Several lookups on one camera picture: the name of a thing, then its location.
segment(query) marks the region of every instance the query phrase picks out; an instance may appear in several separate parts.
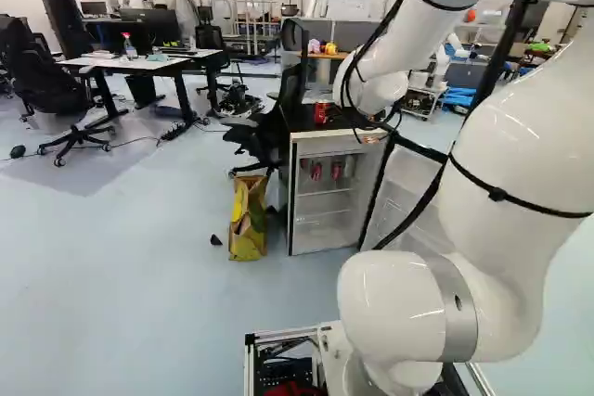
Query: gray floor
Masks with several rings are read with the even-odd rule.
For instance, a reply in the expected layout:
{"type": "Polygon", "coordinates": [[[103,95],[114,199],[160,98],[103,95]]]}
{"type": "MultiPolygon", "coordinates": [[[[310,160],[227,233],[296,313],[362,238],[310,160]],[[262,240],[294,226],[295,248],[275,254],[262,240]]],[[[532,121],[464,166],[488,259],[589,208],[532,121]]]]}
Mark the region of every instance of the gray floor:
{"type": "MultiPolygon", "coordinates": [[[[109,82],[130,99],[121,76],[109,82]]],[[[188,89],[198,83],[202,78],[187,77],[188,89]]],[[[278,90],[278,80],[247,84],[257,96],[278,90]]],[[[173,84],[156,85],[174,104],[173,84]]],[[[203,99],[192,100],[205,110],[203,99]]],[[[33,152],[49,139],[19,122],[17,105],[0,98],[0,153],[16,144],[33,152]]],[[[401,130],[447,150],[460,124],[444,113],[430,122],[405,117],[401,130]]],[[[170,125],[149,109],[131,113],[114,144],[170,125]]],[[[212,233],[226,243],[232,203],[226,171],[249,159],[233,154],[218,124],[207,130],[160,147],[147,139],[110,153],[78,150],[61,170],[51,156],[0,163],[2,394],[239,395],[244,333],[338,316],[335,282],[351,250],[289,258],[278,230],[258,262],[230,262],[225,247],[210,245],[212,233]]],[[[525,385],[535,383],[539,391],[532,394],[568,388],[565,394],[586,394],[588,374],[579,370],[594,360],[586,285],[591,223],[551,267],[535,347],[484,367],[499,394],[526,394],[525,385]],[[568,284],[570,276],[580,280],[568,284]],[[539,368],[559,373],[544,377],[539,368]]]]}

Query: computer monitor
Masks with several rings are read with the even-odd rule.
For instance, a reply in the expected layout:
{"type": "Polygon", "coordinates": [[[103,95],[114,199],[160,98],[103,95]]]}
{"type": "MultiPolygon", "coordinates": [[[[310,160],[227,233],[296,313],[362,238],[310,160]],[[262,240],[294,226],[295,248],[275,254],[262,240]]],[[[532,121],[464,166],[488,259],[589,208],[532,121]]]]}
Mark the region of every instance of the computer monitor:
{"type": "Polygon", "coordinates": [[[213,20],[213,8],[211,6],[199,6],[198,17],[202,22],[211,23],[211,20],[213,20]]]}
{"type": "Polygon", "coordinates": [[[101,24],[103,49],[111,53],[123,53],[123,32],[130,34],[130,41],[139,55],[152,53],[152,40],[144,23],[130,21],[113,21],[101,24]]]}
{"type": "Polygon", "coordinates": [[[83,14],[93,16],[104,16],[108,14],[108,6],[105,2],[81,2],[83,14]]]}
{"type": "Polygon", "coordinates": [[[181,39],[177,16],[172,9],[122,8],[122,20],[142,22],[147,25],[153,44],[162,46],[166,42],[177,42],[181,39]]]}

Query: office chair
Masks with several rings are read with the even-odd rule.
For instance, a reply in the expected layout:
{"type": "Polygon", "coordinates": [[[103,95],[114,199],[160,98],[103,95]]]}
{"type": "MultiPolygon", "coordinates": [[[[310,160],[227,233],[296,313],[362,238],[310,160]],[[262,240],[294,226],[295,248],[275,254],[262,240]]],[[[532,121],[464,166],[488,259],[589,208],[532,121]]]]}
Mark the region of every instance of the office chair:
{"type": "Polygon", "coordinates": [[[45,36],[42,32],[34,32],[33,40],[37,45],[39,45],[40,48],[43,49],[43,51],[45,51],[47,55],[52,56],[52,51],[49,49],[49,44],[47,43],[47,40],[45,39],[45,36]]]}
{"type": "MultiPolygon", "coordinates": [[[[221,50],[221,53],[211,57],[211,65],[214,70],[220,72],[235,63],[238,69],[238,75],[243,83],[243,75],[238,60],[231,60],[229,52],[227,51],[225,40],[221,32],[221,27],[211,25],[210,23],[202,23],[196,27],[196,47],[204,50],[221,50]]],[[[217,83],[216,88],[223,91],[228,91],[230,85],[224,83],[217,83]]],[[[208,90],[208,86],[197,88],[197,92],[208,90]]]]}
{"type": "Polygon", "coordinates": [[[266,176],[287,164],[289,156],[289,120],[301,105],[305,93],[306,66],[302,63],[282,72],[280,91],[275,106],[266,114],[256,113],[249,119],[223,118],[220,122],[231,129],[223,140],[239,144],[236,155],[248,153],[258,161],[229,171],[233,178],[238,172],[266,168],[266,176]]]}
{"type": "Polygon", "coordinates": [[[94,67],[83,67],[79,70],[85,84],[78,83],[64,71],[51,57],[40,49],[32,39],[31,31],[18,19],[0,18],[0,54],[14,78],[15,94],[30,105],[34,112],[40,112],[49,118],[53,115],[54,129],[59,125],[70,126],[70,131],[58,139],[39,145],[37,153],[44,155],[48,147],[65,143],[56,158],[54,165],[62,167],[66,164],[63,157],[72,150],[76,143],[84,141],[98,144],[105,151],[110,151],[107,140],[94,137],[95,134],[114,134],[113,126],[100,129],[80,130],[74,125],[86,112],[95,106],[90,96],[90,77],[94,67]]]}

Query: computer mouse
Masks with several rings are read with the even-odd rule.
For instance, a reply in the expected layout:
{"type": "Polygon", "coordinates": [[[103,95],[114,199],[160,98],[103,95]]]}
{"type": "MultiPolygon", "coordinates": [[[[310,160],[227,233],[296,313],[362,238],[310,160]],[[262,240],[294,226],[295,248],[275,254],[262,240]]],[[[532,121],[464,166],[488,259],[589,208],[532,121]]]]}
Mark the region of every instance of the computer mouse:
{"type": "Polygon", "coordinates": [[[22,158],[26,151],[27,148],[25,146],[14,146],[12,147],[12,150],[10,150],[10,158],[22,158]]]}

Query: red can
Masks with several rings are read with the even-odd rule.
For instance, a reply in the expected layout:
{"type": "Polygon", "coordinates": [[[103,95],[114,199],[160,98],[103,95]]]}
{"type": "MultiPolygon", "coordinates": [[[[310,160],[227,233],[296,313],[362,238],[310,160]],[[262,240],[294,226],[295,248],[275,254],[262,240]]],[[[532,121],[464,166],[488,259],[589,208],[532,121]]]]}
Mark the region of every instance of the red can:
{"type": "Polygon", "coordinates": [[[326,116],[326,110],[329,108],[330,104],[328,102],[316,102],[316,106],[314,108],[314,122],[316,124],[324,124],[328,120],[326,116]]]}

